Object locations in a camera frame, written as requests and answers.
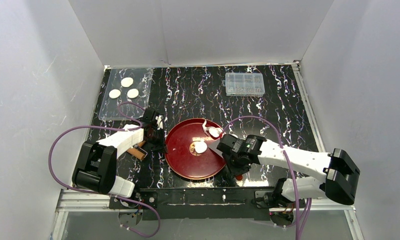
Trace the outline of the scraper knife orange handle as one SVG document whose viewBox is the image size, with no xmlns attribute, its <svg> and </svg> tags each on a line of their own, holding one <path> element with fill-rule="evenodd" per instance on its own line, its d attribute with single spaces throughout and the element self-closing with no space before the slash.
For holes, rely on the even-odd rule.
<svg viewBox="0 0 400 240">
<path fill-rule="evenodd" d="M 242 175 L 248 171 L 249 165 L 247 164 L 247 166 L 244 167 L 238 163 L 235 163 L 237 155 L 231 152 L 232 147 L 235 144 L 234 140 L 229 140 L 229 142 L 223 141 L 223 143 L 220 143 L 220 141 L 221 140 L 216 140 L 209 144 L 209 149 L 223 159 L 223 162 L 226 165 L 231 177 L 241 181 L 243 179 Z"/>
</svg>

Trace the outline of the wooden rolling pin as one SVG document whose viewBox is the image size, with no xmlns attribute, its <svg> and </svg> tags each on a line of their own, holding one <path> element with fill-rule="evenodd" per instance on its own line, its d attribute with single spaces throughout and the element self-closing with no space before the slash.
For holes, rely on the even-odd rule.
<svg viewBox="0 0 400 240">
<path fill-rule="evenodd" d="M 126 152 L 132 155 L 133 157 L 137 158 L 138 160 L 142 161 L 147 156 L 147 151 L 144 150 L 142 147 L 145 145 L 146 141 L 142 141 L 137 145 L 129 148 Z"/>
</svg>

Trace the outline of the white dough piece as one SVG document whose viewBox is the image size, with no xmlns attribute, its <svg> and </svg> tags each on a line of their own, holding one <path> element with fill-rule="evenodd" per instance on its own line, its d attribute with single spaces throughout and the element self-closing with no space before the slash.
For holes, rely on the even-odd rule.
<svg viewBox="0 0 400 240">
<path fill-rule="evenodd" d="M 204 120 L 202 124 L 202 129 L 207 136 L 212 137 L 214 139 L 218 139 L 221 136 L 223 132 L 223 129 L 221 127 L 206 126 L 206 125 L 207 125 L 207 120 Z"/>
</svg>

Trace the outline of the round red tray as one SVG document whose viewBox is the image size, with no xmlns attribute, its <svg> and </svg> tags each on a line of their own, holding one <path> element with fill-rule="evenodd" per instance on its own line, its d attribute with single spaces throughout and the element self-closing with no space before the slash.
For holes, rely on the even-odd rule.
<svg viewBox="0 0 400 240">
<path fill-rule="evenodd" d="M 169 167 L 180 177 L 189 180 L 204 180 L 216 175 L 225 166 L 223 159 L 207 148 L 202 154 L 194 150 L 194 142 L 203 141 L 209 146 L 217 140 L 207 136 L 202 129 L 203 118 L 191 118 L 174 126 L 168 133 L 165 143 L 165 159 Z M 207 127 L 221 127 L 207 120 Z"/>
</svg>

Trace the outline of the cut round dough wrapper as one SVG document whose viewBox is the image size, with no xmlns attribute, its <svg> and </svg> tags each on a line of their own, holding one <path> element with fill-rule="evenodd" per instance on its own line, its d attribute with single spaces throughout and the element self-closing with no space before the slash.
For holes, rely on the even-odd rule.
<svg viewBox="0 0 400 240">
<path fill-rule="evenodd" d="M 207 150 L 208 146 L 204 141 L 194 142 L 194 150 L 197 154 L 202 154 Z"/>
</svg>

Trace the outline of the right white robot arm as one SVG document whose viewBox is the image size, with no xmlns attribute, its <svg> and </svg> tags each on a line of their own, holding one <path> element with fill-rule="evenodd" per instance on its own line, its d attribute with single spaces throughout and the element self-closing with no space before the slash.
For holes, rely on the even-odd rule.
<svg viewBox="0 0 400 240">
<path fill-rule="evenodd" d="M 355 203 L 360 170 L 342 149 L 335 148 L 332 153 L 312 152 L 280 146 L 257 135 L 240 139 L 230 134 L 208 147 L 224 160 L 232 177 L 247 173 L 252 164 L 286 168 L 306 175 L 298 180 L 279 179 L 272 194 L 259 198 L 270 206 L 323 197 L 347 206 Z"/>
</svg>

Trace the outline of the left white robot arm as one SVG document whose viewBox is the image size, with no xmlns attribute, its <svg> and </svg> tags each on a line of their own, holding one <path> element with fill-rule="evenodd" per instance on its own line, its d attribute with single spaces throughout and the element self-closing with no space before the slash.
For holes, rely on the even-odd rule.
<svg viewBox="0 0 400 240">
<path fill-rule="evenodd" d="M 128 153 L 143 160 L 152 152 L 166 151 L 164 116 L 148 108 L 138 121 L 141 125 L 127 124 L 123 131 L 83 143 L 72 175 L 77 187 L 100 194 L 131 197 L 135 184 L 117 176 L 118 158 Z"/>
</svg>

